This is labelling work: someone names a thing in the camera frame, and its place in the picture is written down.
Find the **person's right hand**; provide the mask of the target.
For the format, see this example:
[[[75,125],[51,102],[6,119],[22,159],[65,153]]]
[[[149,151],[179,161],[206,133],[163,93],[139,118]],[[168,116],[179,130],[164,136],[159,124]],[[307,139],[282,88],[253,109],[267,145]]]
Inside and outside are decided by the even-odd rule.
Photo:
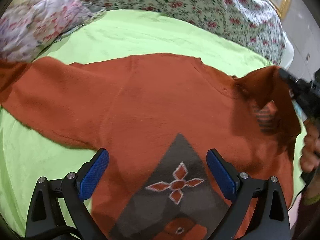
[[[304,137],[304,146],[300,165],[304,172],[310,173],[319,166],[319,130],[310,120],[304,121],[306,136]]]

